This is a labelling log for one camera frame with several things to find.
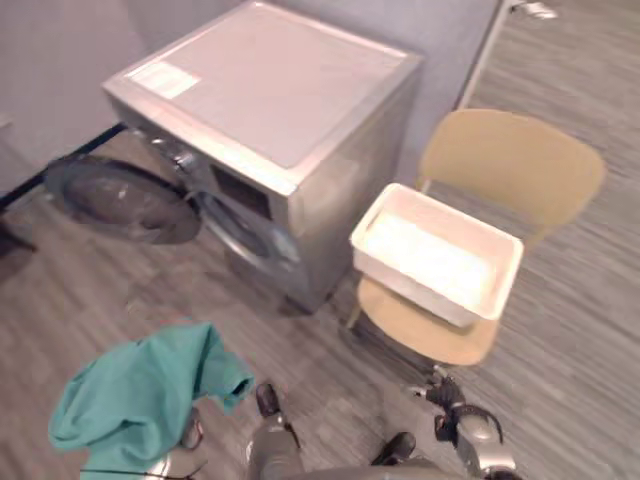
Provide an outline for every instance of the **wooden chair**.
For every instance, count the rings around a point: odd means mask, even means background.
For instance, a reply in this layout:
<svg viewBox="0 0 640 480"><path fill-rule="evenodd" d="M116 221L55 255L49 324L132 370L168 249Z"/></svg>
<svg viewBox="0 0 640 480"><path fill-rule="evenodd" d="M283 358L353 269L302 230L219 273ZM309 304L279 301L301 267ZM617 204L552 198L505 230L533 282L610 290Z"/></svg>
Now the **wooden chair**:
<svg viewBox="0 0 640 480"><path fill-rule="evenodd" d="M467 109L438 126L422 159L417 188L442 182L513 210L531 222L525 251L570 222L600 188L606 168L590 147L540 120L497 110ZM473 365L491 349L499 321L457 328L363 277L358 304L388 336L435 362Z"/></svg>

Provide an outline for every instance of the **chair backrest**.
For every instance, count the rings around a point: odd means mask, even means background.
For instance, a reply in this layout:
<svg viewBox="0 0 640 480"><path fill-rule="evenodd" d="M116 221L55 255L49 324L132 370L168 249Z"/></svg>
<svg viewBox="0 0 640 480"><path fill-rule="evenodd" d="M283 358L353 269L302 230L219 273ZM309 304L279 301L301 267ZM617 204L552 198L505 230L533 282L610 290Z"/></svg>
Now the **chair backrest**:
<svg viewBox="0 0 640 480"><path fill-rule="evenodd" d="M536 226L535 242L571 221L605 172L592 148L540 120L466 109L438 126L418 185L435 180L501 204Z"/></svg>

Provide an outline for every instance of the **metal part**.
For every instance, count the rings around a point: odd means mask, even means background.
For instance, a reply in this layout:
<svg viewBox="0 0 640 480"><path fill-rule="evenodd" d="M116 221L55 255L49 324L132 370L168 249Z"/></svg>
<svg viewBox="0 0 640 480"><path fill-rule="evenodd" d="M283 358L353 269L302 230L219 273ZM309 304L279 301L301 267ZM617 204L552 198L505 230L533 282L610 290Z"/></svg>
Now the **metal part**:
<svg viewBox="0 0 640 480"><path fill-rule="evenodd" d="M541 20L558 18L558 13L543 2L513 0L511 9L512 11L521 10L527 15L531 15L532 17L539 18Z"/></svg>
<svg viewBox="0 0 640 480"><path fill-rule="evenodd" d="M515 470L509 448L500 443L496 427L480 416L465 416L458 423L457 453L472 476L483 476L492 469Z"/></svg>

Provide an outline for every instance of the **chair seat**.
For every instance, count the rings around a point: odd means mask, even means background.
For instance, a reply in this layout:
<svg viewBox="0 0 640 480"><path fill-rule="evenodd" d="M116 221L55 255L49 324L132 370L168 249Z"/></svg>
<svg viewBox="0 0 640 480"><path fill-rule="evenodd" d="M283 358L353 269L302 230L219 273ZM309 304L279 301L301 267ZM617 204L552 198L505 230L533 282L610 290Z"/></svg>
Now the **chair seat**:
<svg viewBox="0 0 640 480"><path fill-rule="evenodd" d="M386 335L425 357L451 365L481 362L500 326L500 321L485 320L458 328L367 276L358 286L358 300Z"/></svg>

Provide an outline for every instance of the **chair leg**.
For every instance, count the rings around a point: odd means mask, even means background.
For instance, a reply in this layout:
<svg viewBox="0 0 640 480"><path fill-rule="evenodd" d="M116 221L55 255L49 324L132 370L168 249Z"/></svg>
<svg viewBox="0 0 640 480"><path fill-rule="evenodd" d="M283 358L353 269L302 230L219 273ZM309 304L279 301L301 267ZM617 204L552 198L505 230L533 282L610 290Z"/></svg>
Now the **chair leg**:
<svg viewBox="0 0 640 480"><path fill-rule="evenodd" d="M345 323L344 326L351 330L355 326L361 314L362 309L360 308L360 304L356 303L356 305L353 307L353 310L351 310L351 315L349 315L347 323Z"/></svg>

